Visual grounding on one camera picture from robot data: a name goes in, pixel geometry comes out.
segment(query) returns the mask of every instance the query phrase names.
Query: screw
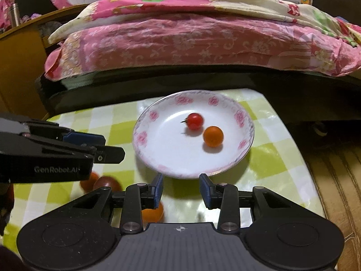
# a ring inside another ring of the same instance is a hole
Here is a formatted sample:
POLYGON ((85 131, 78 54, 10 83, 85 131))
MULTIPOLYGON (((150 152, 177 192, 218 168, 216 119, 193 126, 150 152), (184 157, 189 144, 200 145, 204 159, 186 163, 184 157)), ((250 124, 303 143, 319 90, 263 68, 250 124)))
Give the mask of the screw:
POLYGON ((237 224, 233 222, 224 222, 221 224, 221 229, 224 231, 234 231, 238 228, 237 224))
POLYGON ((140 228, 140 225, 137 222, 126 222, 122 227, 126 231, 136 231, 140 228))

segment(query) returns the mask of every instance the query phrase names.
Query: pink bed sheet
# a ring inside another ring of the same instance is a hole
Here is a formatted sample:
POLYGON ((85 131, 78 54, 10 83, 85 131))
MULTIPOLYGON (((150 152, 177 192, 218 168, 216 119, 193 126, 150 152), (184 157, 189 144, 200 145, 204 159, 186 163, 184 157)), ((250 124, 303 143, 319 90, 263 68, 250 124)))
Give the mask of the pink bed sheet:
POLYGON ((225 64, 341 76, 361 67, 361 47, 293 23, 164 14, 70 34, 49 55, 45 76, 57 81, 117 68, 225 64))

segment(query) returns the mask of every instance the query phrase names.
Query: tomato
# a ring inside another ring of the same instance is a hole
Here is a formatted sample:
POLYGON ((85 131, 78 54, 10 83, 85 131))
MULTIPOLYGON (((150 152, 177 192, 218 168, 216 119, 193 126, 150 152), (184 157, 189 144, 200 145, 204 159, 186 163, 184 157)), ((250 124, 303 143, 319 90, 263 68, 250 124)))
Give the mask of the tomato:
POLYGON ((223 142, 223 131, 217 126, 210 126, 203 132, 203 139, 207 146, 215 148, 223 142))
POLYGON ((102 176, 100 177, 94 184, 93 190, 98 189, 103 186, 109 186, 111 187, 112 192, 121 192, 122 187, 120 183, 111 176, 102 176))
POLYGON ((185 122, 190 130, 198 130, 202 127, 204 120, 201 114, 191 113, 182 122, 185 122))
POLYGON ((162 222, 163 219, 163 205, 159 203, 158 209, 145 209, 141 212, 143 218, 143 225, 146 226, 148 223, 162 222))
POLYGON ((99 175, 96 174, 95 172, 92 172, 90 173, 88 180, 82 180, 80 182, 80 186, 86 193, 89 193, 93 190, 93 186, 98 179, 99 179, 99 175))

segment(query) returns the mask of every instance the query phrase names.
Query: thermos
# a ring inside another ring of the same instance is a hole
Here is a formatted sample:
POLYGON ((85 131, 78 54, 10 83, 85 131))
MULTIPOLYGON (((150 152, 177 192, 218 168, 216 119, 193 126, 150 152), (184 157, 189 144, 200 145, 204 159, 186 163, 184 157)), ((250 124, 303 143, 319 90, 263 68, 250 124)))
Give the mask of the thermos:
POLYGON ((10 16, 11 27, 17 27, 21 24, 19 7, 17 3, 14 3, 10 6, 9 16, 10 16))

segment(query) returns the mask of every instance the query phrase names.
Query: dark red tomato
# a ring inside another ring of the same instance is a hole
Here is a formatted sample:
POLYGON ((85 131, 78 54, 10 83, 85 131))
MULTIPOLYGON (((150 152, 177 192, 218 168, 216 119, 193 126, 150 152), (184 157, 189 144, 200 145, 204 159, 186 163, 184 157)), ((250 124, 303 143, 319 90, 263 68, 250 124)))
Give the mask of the dark red tomato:
POLYGON ((102 176, 100 177, 94 184, 93 190, 98 189, 103 186, 109 186, 111 187, 112 192, 121 192, 122 187, 120 183, 111 176, 102 176))
POLYGON ((187 124, 190 130, 198 130, 202 127, 204 120, 201 114, 191 113, 183 122, 187 124))
POLYGON ((86 193, 89 193, 93 190, 93 186, 98 179, 99 179, 99 175, 96 174, 95 172, 92 172, 90 173, 88 180, 82 180, 80 182, 80 186, 86 193))

